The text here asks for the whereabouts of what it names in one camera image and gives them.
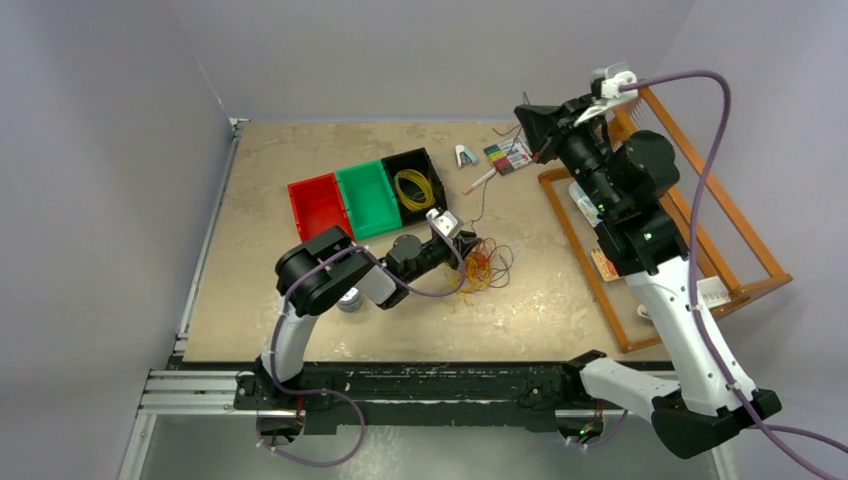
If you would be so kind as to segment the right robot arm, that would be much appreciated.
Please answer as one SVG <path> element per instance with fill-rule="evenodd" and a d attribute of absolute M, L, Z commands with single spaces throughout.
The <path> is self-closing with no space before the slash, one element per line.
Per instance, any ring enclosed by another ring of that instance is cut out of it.
<path fill-rule="evenodd" d="M 613 146 L 589 96 L 520 105 L 514 113 L 534 160 L 560 160 L 598 210 L 598 244 L 646 307 L 678 375 L 666 381 L 587 353 L 562 379 L 564 399 L 576 407 L 609 401 L 646 419 L 681 459 L 778 413 L 777 394 L 758 388 L 737 364 L 690 280 L 689 247 L 661 204 L 680 177 L 671 143 L 639 130 Z"/>

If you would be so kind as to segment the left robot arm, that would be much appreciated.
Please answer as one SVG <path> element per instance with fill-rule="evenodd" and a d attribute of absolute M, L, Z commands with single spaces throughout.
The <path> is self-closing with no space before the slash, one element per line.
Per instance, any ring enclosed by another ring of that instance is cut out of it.
<path fill-rule="evenodd" d="M 255 369 L 264 401 L 275 409 L 295 402 L 301 390 L 295 378 L 303 370 L 315 325 L 350 290 L 357 290 L 382 310 L 396 307 L 410 294 L 440 298 L 458 290 L 426 292 L 412 283 L 441 265 L 461 270 L 481 238 L 459 227 L 448 232 L 435 225 L 430 229 L 430 240 L 401 235 L 378 258 L 341 228 L 331 227 L 280 257 L 275 265 L 280 314 Z"/>

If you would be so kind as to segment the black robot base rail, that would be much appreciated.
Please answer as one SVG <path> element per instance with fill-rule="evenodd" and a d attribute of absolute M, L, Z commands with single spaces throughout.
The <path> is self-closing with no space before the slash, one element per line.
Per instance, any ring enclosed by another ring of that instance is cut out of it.
<path fill-rule="evenodd" d="M 340 426 L 519 427 L 598 437 L 618 407 L 576 386 L 566 361 L 308 362 L 295 395 L 265 397 L 256 366 L 236 375 L 234 407 L 262 417 L 288 411 L 310 435 Z"/>

